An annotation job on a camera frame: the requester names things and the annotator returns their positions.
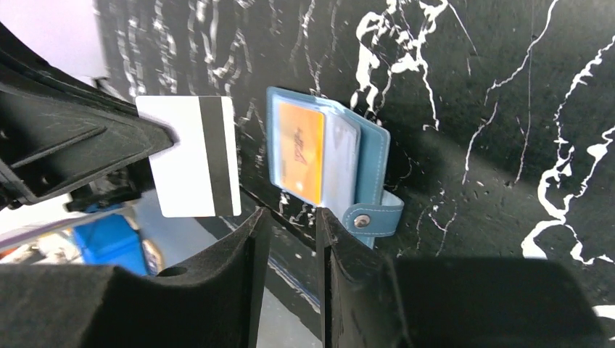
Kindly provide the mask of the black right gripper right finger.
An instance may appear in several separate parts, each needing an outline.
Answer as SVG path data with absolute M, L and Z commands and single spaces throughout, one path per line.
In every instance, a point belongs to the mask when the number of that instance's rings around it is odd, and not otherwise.
M 325 347 L 606 347 L 581 288 L 555 262 L 382 257 L 317 211 Z

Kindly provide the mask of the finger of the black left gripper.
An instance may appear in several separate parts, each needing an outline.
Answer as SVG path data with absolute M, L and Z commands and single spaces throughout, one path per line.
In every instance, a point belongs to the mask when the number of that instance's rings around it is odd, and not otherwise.
M 1 207 L 81 189 L 168 149 L 136 108 L 61 70 L 1 29 Z

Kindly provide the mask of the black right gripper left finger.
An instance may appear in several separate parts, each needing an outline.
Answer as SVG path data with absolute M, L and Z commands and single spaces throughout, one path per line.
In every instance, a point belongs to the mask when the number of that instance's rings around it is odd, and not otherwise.
M 1 266 L 3 347 L 254 347 L 271 237 L 260 208 L 156 276 L 118 266 Z

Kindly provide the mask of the white credit card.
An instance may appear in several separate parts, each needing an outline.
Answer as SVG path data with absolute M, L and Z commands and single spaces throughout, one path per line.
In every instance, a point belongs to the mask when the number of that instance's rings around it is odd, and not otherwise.
M 345 115 L 326 116 L 322 205 L 338 218 L 355 201 L 360 135 L 360 127 Z

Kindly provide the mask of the white magnetic stripe card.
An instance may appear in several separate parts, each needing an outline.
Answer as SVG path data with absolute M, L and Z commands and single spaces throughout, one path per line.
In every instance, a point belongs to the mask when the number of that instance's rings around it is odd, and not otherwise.
M 138 96 L 139 117 L 163 125 L 174 144 L 149 158 L 167 218 L 239 216 L 242 203 L 230 96 Z

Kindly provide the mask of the blue card holder wallet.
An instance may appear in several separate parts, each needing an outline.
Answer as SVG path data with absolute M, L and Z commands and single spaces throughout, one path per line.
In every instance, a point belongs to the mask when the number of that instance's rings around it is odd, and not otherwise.
M 389 131 L 337 101 L 278 87 L 266 106 L 271 183 L 330 209 L 367 247 L 394 235 L 404 202 L 384 189 Z

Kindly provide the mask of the orange credit card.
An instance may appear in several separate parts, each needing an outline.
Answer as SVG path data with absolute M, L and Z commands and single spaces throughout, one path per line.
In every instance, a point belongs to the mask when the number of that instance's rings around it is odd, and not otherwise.
M 324 114 L 289 102 L 280 103 L 282 188 L 312 204 L 322 198 Z

